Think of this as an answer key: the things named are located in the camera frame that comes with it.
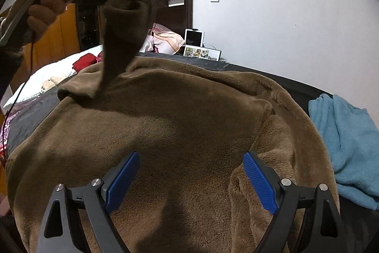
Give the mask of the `person's left hand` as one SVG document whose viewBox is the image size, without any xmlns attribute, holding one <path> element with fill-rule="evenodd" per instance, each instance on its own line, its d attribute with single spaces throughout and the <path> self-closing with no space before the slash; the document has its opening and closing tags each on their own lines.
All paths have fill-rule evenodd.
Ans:
<svg viewBox="0 0 379 253">
<path fill-rule="evenodd" d="M 1 34 L 9 27 L 14 16 L 26 0 L 15 0 L 6 18 L 1 22 Z M 25 44 L 37 42 L 46 33 L 48 27 L 55 22 L 57 17 L 66 11 L 66 7 L 73 0 L 40 0 L 31 5 L 27 10 L 27 28 L 32 30 L 32 39 L 24 41 Z"/>
</svg>

